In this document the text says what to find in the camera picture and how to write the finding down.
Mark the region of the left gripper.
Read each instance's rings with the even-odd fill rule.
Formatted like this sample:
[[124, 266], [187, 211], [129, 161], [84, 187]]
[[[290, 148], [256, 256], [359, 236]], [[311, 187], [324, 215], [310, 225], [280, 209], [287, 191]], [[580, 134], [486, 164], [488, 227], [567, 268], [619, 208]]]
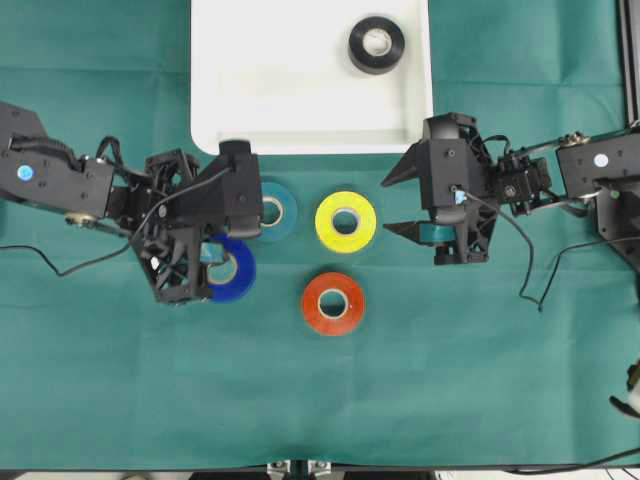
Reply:
[[129, 238], [160, 303], [209, 300], [205, 264], [224, 263], [224, 248], [203, 242], [215, 223], [215, 196], [212, 175], [198, 170], [180, 149], [149, 157], [141, 173], [114, 168], [107, 218]]

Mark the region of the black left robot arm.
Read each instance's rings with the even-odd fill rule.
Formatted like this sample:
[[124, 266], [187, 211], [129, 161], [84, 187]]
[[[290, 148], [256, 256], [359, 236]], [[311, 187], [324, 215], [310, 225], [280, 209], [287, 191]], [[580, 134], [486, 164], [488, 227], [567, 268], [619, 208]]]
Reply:
[[1, 105], [2, 198], [123, 239], [115, 253], [134, 252], [160, 303], [213, 297], [201, 259], [212, 227], [187, 218], [186, 208], [228, 170], [208, 176], [198, 170], [195, 157], [175, 149], [148, 158], [136, 172], [124, 165], [112, 136], [103, 138], [95, 155], [78, 155], [48, 136], [35, 112]]

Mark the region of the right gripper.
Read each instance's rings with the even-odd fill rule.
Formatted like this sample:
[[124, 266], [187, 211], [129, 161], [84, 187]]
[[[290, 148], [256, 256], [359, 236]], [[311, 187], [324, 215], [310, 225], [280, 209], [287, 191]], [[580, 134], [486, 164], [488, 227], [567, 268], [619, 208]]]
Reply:
[[[418, 178], [424, 170], [424, 146], [412, 144], [380, 182], [383, 188]], [[465, 219], [454, 225], [427, 221], [386, 223], [383, 228], [418, 245], [435, 248], [434, 263], [459, 265], [484, 263], [498, 210], [507, 205], [514, 216], [524, 215], [542, 204], [542, 195], [550, 190], [551, 177], [542, 158], [517, 156], [507, 151], [494, 161], [479, 132], [473, 135], [472, 150], [483, 165], [484, 190], [476, 196], [457, 192]]]

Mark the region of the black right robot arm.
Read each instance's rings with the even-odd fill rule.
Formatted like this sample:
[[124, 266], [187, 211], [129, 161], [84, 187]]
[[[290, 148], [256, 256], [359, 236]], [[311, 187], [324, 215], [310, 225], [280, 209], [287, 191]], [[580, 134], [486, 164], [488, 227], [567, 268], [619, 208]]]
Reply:
[[596, 136], [576, 132], [520, 149], [504, 135], [498, 139], [504, 150], [493, 158], [474, 117], [426, 119], [421, 139], [381, 184], [417, 180], [429, 217], [387, 230], [433, 248], [437, 265], [484, 263], [500, 206], [514, 216], [559, 207], [592, 215], [600, 238], [639, 268], [638, 126]]

